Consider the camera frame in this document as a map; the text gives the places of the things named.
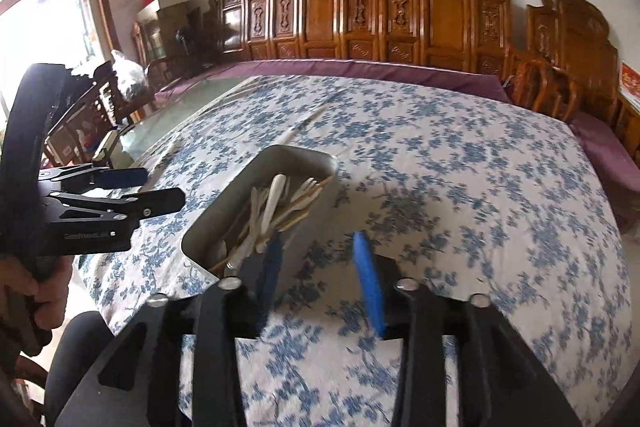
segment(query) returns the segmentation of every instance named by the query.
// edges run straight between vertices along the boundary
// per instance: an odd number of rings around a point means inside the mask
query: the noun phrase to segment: tablecloth
[[[580,144],[560,121],[430,87],[256,76],[160,140],[140,161],[150,172],[143,188],[181,187],[184,208],[143,221],[129,253],[79,259],[113,331],[149,295],[197,295],[215,280],[181,253],[181,238],[274,143],[335,155],[340,191],[262,337],[237,342],[249,425],[391,419],[400,344],[377,341],[364,316],[351,262],[351,234],[361,229],[377,253],[441,295],[490,295],[585,425],[608,409],[634,365],[629,281]],[[188,337],[187,412],[192,356]]]

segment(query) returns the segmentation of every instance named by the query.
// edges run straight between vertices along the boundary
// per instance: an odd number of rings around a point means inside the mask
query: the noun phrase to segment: black pants
[[[85,312],[66,326],[56,350],[44,393],[47,427],[55,425],[60,412],[113,333],[98,312]]]

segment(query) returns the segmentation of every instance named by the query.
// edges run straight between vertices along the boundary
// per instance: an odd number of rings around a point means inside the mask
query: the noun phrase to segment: glass tabletop
[[[197,83],[182,93],[175,102],[156,111],[122,134],[122,149],[133,161],[138,160],[165,134],[243,80],[245,77],[203,80]]]

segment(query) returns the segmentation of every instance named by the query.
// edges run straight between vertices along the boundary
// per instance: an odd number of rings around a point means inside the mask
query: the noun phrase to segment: plastic bag
[[[131,102],[138,94],[149,89],[145,70],[118,50],[113,50],[111,54],[114,58],[113,71],[118,77],[118,89],[124,100]]]

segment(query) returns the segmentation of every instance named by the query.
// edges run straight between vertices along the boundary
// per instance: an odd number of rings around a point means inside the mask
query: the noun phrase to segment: silver bolt
[[[169,302],[169,297],[167,297],[163,293],[156,293],[155,295],[151,295],[146,300],[146,303],[152,308],[161,308],[162,306],[167,304],[167,302]]]
[[[420,283],[415,279],[401,279],[396,283],[396,288],[406,292],[416,291],[420,287]]]
[[[489,295],[485,295],[484,293],[475,293],[471,295],[469,302],[471,302],[471,305],[476,308],[488,308],[491,306],[491,299],[489,298]]]
[[[242,286],[242,281],[238,277],[225,277],[218,283],[218,286],[223,290],[235,290]]]

